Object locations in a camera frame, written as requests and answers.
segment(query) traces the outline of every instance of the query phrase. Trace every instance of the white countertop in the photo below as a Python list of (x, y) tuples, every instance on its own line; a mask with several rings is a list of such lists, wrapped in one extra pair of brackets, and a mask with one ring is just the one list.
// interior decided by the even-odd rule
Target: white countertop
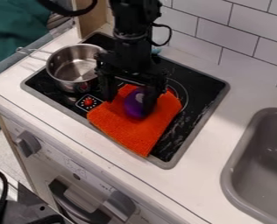
[[(55, 51), (79, 41), (76, 29), (73, 29), (44, 49)], [(168, 47), (161, 55), (231, 85), (230, 92), (172, 170), (162, 170), (143, 158), (120, 150), (106, 137), (22, 90), (20, 83), (43, 67), (44, 62), (27, 58), (0, 74), (0, 108), (58, 139), (73, 153), (106, 171), (106, 175), (124, 182), (150, 201), (155, 200), (160, 209), (173, 211), (188, 223), (260, 223), (237, 210), (224, 197), (219, 180), (252, 116), (261, 109), (277, 107), (277, 87), (249, 78), (248, 73), (231, 71)]]

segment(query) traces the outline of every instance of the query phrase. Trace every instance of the metal pot rim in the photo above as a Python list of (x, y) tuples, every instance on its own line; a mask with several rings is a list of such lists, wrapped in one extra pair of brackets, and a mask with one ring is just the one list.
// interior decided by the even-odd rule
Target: metal pot rim
[(87, 82), (87, 81), (90, 81), (90, 80), (79, 80), (79, 81), (71, 81), (71, 80), (61, 80), (61, 79), (58, 79), (56, 78), (51, 72), (50, 72), (50, 68), (49, 68), (49, 65), (50, 65), (50, 61), (51, 59), (54, 57), (54, 55), (62, 50), (65, 50), (69, 47), (72, 47), (72, 46), (93, 46), (93, 47), (96, 47), (96, 48), (99, 48), (100, 52), (104, 51), (104, 49), (101, 47), (101, 46), (98, 46), (98, 45), (91, 45), (91, 44), (76, 44), (76, 45), (66, 45), (62, 48), (60, 48), (59, 50), (53, 52), (51, 54), (51, 56), (48, 58), (48, 60), (46, 61), (46, 71), (48, 72), (48, 74), (51, 76), (51, 78), (53, 78), (54, 80), (57, 80), (57, 81), (61, 81), (61, 82), (65, 82), (65, 83), (83, 83), (83, 82)]

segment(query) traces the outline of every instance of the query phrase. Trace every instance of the floor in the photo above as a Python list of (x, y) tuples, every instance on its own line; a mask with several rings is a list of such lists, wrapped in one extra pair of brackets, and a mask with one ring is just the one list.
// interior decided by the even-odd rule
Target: floor
[(0, 131), (0, 170), (19, 181), (24, 186), (30, 188), (18, 161), (16, 160), (11, 147), (7, 143), (4, 133)]

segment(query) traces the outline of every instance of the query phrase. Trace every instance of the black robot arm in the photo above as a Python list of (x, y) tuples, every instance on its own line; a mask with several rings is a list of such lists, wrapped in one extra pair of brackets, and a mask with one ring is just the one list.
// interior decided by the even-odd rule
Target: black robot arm
[(96, 55), (96, 74), (99, 77), (106, 101), (117, 95), (116, 79), (144, 87), (143, 111), (147, 116), (153, 111), (158, 97), (166, 92), (167, 74), (159, 69), (152, 58), (153, 27), (161, 16), (159, 0), (110, 0), (115, 18), (112, 52)]

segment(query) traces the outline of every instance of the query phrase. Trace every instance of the induction cooktop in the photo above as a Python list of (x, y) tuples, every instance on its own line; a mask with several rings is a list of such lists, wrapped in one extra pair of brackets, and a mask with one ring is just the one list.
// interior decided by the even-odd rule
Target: induction cooktop
[[(101, 46), (106, 50), (112, 50), (114, 47), (113, 38), (99, 32), (85, 39), (83, 43)], [(182, 66), (172, 60), (162, 57), (158, 57), (157, 60), (160, 60), (160, 67), (168, 71), (167, 89), (181, 100), (182, 110), (153, 147), (147, 160), (162, 169), (171, 169), (181, 159), (202, 126), (224, 98), (229, 90), (229, 85), (222, 80)], [(124, 83), (120, 81), (118, 85), (122, 87)], [(44, 68), (25, 80), (21, 87), (40, 100), (73, 117), (76, 121), (102, 134), (86, 119), (88, 111), (103, 102), (97, 79), (94, 80), (88, 94), (67, 94), (56, 87)]]

